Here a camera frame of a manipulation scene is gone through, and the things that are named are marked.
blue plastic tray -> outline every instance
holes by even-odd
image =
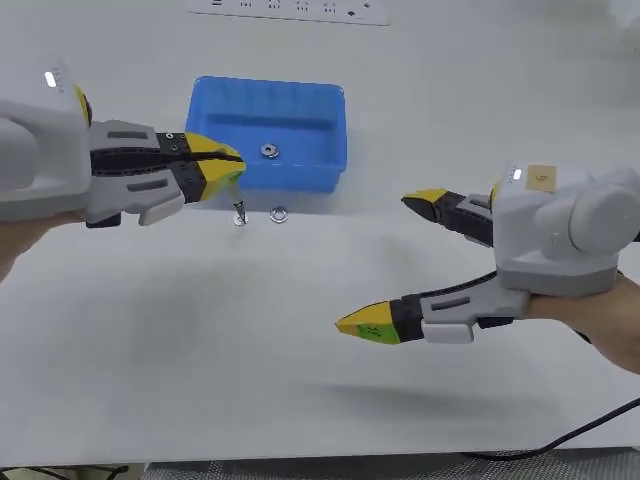
[[[335,85],[200,77],[186,130],[240,152],[242,188],[330,193],[347,167],[344,92]],[[277,158],[263,156],[266,144]]]

green label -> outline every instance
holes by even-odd
[[[360,338],[372,342],[386,343],[387,345],[400,343],[393,325],[358,325],[358,332],[360,333]]]

yellow sticker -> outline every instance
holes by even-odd
[[[555,192],[556,170],[556,167],[549,165],[529,165],[525,188],[537,192]]]

gray gripper housing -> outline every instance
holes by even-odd
[[[93,122],[92,151],[108,148],[159,148],[153,128],[118,120]],[[46,218],[63,212],[84,212],[98,223],[121,212],[140,215],[150,225],[184,206],[185,198],[170,170],[121,177],[92,177],[89,189],[78,195],[0,203],[0,221]]]
[[[145,125],[110,120],[91,125],[91,150],[159,148],[156,132]],[[138,214],[140,225],[151,225],[179,212],[184,195],[170,170],[123,177],[93,177],[85,219],[98,223],[121,212]]]
[[[499,325],[524,315],[529,292],[504,288],[496,274],[480,280],[467,288],[420,300],[422,331],[428,342],[471,343],[473,326],[479,321]]]

black cable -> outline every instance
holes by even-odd
[[[111,472],[111,474],[107,477],[107,480],[114,480],[118,475],[122,473],[127,473],[129,471],[128,465],[122,465]]]
[[[622,405],[621,407],[612,410],[611,412],[603,415],[602,417],[594,420],[593,422],[589,422],[586,425],[583,425],[580,428],[576,428],[575,430],[563,435],[562,437],[554,440],[553,442],[545,445],[544,447],[537,448],[535,450],[528,450],[526,452],[521,453],[510,453],[505,455],[487,455],[483,453],[463,453],[465,457],[473,458],[476,460],[486,460],[488,462],[515,462],[518,460],[527,460],[529,458],[538,457],[543,455],[551,450],[559,447],[563,443],[568,442],[569,440],[573,440],[580,435],[587,433],[594,428],[598,428],[601,425],[604,425],[607,422],[610,422],[614,418],[619,417],[620,415],[624,415],[630,410],[633,410],[636,407],[640,407],[640,398],[636,398],[635,400]]]
[[[32,472],[38,472],[38,473],[42,473],[43,475],[48,475],[50,477],[56,478],[57,480],[69,480],[69,478],[65,477],[64,475],[61,475],[59,473],[56,472],[52,472],[50,469],[54,468],[54,467],[12,467],[12,468],[1,468],[0,469],[0,480],[9,480],[9,478],[7,478],[7,476],[4,474],[4,472],[10,472],[12,470],[19,470],[21,468],[24,468],[26,470],[31,470]],[[73,470],[73,471],[86,471],[86,470],[96,470],[99,472],[107,472],[109,473],[109,476],[107,477],[106,480],[114,480],[118,475],[121,475],[123,473],[127,473],[129,471],[129,466],[128,465],[122,465],[120,467],[116,467],[116,468],[110,468],[110,467],[103,467],[100,465],[82,465],[82,466],[71,466],[71,465],[64,465],[64,466],[58,466],[55,467],[59,470]]]
[[[60,475],[59,473],[56,473],[56,472],[52,472],[51,470],[47,470],[46,468],[40,468],[40,467],[26,467],[26,468],[27,470],[31,470],[32,472],[41,473],[43,475],[56,478],[57,480],[69,480],[68,477],[65,477],[64,475]]]

